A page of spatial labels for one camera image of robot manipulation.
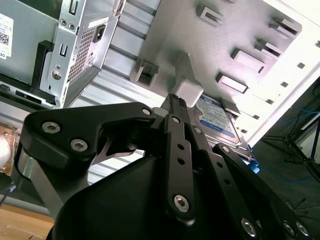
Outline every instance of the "silver bolt head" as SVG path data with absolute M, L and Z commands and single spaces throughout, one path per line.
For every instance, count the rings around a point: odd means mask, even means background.
M 186 213 L 189 211 L 189 202 L 182 195 L 175 195 L 173 198 L 174 205 L 179 209 L 180 212 Z
M 249 234 L 251 237 L 254 238 L 257 235 L 257 232 L 256 232 L 254 226 L 247 219 L 242 218 L 241 225 L 242 225 L 243 229 L 246 231 L 246 233 Z
M 226 146 L 222 146 L 221 148 L 225 153 L 230 153 L 230 150 Z
M 289 225 L 289 223 L 287 223 L 286 221 L 283 222 L 283 225 L 285 227 L 285 229 L 292 235 L 295 235 L 295 231 L 293 230 L 293 228 Z
M 146 115 L 151 115 L 151 112 L 150 112 L 148 109 L 146 109 L 146 108 L 143 108 L 143 109 L 142 109 L 142 112 L 143 112 L 144 114 L 146 114 Z
M 174 122 L 176 122 L 177 124 L 180 123 L 180 120 L 179 120 L 178 118 L 176 118 L 175 116 L 172 117 L 172 120 L 173 120 Z
M 200 128 L 198 128 L 198 127 L 194 127 L 194 130 L 196 131 L 196 133 L 198 133 L 198 134 L 201 134 L 202 133 L 202 131 L 201 131 L 201 129 Z
M 300 223 L 300 222 L 296 222 L 296 226 L 298 227 L 298 229 L 300 230 L 300 232 L 305 235 L 305 236 L 309 236 L 309 233 L 307 231 L 307 229 Z
M 74 139 L 70 143 L 71 148 L 75 150 L 76 152 L 84 152 L 88 149 L 88 144 L 81 139 Z
M 56 134 L 60 132 L 60 126 L 53 121 L 47 121 L 42 124 L 42 129 L 48 134 Z

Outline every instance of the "wooden surface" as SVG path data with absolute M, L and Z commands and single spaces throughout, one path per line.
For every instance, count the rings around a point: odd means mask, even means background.
M 1 240 L 45 240 L 53 225 L 46 215 L 6 204 L 0 208 Z

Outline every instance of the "screw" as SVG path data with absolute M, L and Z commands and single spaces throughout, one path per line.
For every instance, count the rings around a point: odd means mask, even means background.
M 180 123 L 180 120 L 179 120 L 178 118 L 176 118 L 175 116 L 172 117 L 172 120 L 173 120 L 174 122 L 176 122 L 177 124 Z
M 230 150 L 226 146 L 222 146 L 221 148 L 225 153 L 230 153 Z
M 257 235 L 254 226 L 247 219 L 242 218 L 241 225 L 243 229 L 246 231 L 246 233 L 249 234 L 251 237 L 254 238 Z
M 60 126 L 53 121 L 47 121 L 42 124 L 42 129 L 48 134 L 56 134 L 60 132 Z
M 174 205 L 179 209 L 180 212 L 186 213 L 189 211 L 189 203 L 184 196 L 175 195 L 173 201 Z
M 73 25 L 72 23 L 70 23 L 70 24 L 69 24 L 69 28 L 70 28 L 71 30 L 75 30 L 75 25 Z
M 74 139 L 70 143 L 71 148 L 76 152 L 83 152 L 88 149 L 88 144 L 81 139 Z
M 198 133 L 198 134 L 201 134 L 202 133 L 202 131 L 200 130 L 200 128 L 198 128 L 198 127 L 194 127 L 194 130 Z
M 295 231 L 293 230 L 293 228 L 289 225 L 289 223 L 287 223 L 286 221 L 283 222 L 283 225 L 285 227 L 285 229 L 292 235 L 295 235 Z
M 309 233 L 307 231 L 307 229 L 300 223 L 300 222 L 296 222 L 296 226 L 298 227 L 298 229 L 300 230 L 300 232 L 303 233 L 303 235 L 305 236 L 309 236 Z
M 61 73 L 57 70 L 53 70 L 51 72 L 51 76 L 55 79 L 55 80 L 60 80 L 62 78 Z
M 142 112 L 146 115 L 151 115 L 151 112 L 146 108 L 142 108 Z
M 64 19 L 61 19 L 60 23 L 62 26 L 67 26 L 67 21 Z

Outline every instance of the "barcode label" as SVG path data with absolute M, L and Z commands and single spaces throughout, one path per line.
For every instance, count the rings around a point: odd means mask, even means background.
M 0 13 L 0 58 L 11 57 L 14 20 Z
M 9 45 L 9 36 L 0 32 L 0 43 L 4 45 Z

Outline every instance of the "hard drive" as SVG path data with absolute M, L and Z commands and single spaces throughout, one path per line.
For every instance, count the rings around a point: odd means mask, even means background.
M 234 126 L 234 116 L 225 111 L 219 101 L 201 95 L 188 112 L 191 123 L 204 132 L 212 147 L 223 143 L 233 148 L 233 151 L 248 162 L 255 160 L 241 132 Z

